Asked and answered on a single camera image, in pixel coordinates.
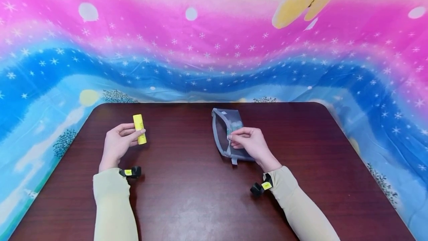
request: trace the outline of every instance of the white circle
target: white circle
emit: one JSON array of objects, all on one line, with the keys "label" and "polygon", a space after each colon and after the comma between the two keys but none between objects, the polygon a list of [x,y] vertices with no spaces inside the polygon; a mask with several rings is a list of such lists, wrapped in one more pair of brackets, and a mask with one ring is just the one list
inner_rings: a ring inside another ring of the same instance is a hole
[{"label": "white circle", "polygon": [[85,21],[88,22],[98,20],[97,8],[88,2],[83,2],[79,5],[79,14]]},{"label": "white circle", "polygon": [[413,10],[409,12],[409,18],[417,19],[422,17],[426,12],[425,7],[415,7]]},{"label": "white circle", "polygon": [[189,7],[186,9],[186,19],[189,21],[194,21],[198,17],[198,11],[194,7]]}]

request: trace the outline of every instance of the hand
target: hand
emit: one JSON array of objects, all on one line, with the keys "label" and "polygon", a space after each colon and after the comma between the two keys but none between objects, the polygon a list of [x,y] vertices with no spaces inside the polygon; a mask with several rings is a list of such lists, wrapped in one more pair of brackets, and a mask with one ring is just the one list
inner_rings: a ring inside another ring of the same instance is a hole
[{"label": "hand", "polygon": [[117,168],[120,159],[125,155],[128,148],[137,145],[137,138],[143,135],[144,132],[146,132],[145,129],[136,131],[134,123],[120,124],[108,131],[98,171]]},{"label": "hand", "polygon": [[265,173],[282,167],[270,152],[265,137],[263,137],[262,131],[259,128],[240,128],[232,132],[228,136],[228,139],[231,140],[233,148],[245,148]]}]

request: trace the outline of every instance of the gray pencil case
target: gray pencil case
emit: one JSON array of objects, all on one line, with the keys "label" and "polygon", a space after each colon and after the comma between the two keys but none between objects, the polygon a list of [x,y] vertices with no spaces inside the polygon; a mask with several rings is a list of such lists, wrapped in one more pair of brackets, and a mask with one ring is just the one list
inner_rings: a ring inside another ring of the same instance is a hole
[{"label": "gray pencil case", "polygon": [[243,127],[239,111],[214,108],[211,115],[214,140],[222,156],[230,158],[233,165],[237,165],[238,160],[254,161],[245,149],[234,149],[227,139],[229,134]]}]

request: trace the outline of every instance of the forearm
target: forearm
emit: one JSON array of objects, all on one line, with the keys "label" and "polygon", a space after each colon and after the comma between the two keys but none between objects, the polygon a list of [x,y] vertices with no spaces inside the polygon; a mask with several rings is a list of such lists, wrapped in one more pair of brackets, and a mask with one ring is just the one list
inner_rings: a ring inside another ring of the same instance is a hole
[{"label": "forearm", "polygon": [[94,241],[138,241],[135,217],[129,203],[129,184],[110,168],[94,175],[97,204]]},{"label": "forearm", "polygon": [[326,216],[299,187],[287,167],[270,171],[271,192],[284,210],[300,241],[336,241],[339,237]]}]

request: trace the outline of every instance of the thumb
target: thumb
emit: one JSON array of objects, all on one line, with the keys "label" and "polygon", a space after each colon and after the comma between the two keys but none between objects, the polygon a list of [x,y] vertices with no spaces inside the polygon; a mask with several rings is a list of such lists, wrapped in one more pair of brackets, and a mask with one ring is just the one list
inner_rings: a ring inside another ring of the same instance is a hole
[{"label": "thumb", "polygon": [[239,135],[229,135],[227,137],[227,139],[234,141],[234,142],[237,142],[237,143],[242,144],[242,145],[245,145],[245,143],[247,143],[249,140],[248,138],[241,137]]},{"label": "thumb", "polygon": [[128,136],[126,136],[125,138],[127,139],[127,141],[132,142],[134,139],[140,137],[141,135],[143,135],[144,133],[146,133],[145,129],[142,129],[140,131],[135,131],[132,134],[129,134]]}]

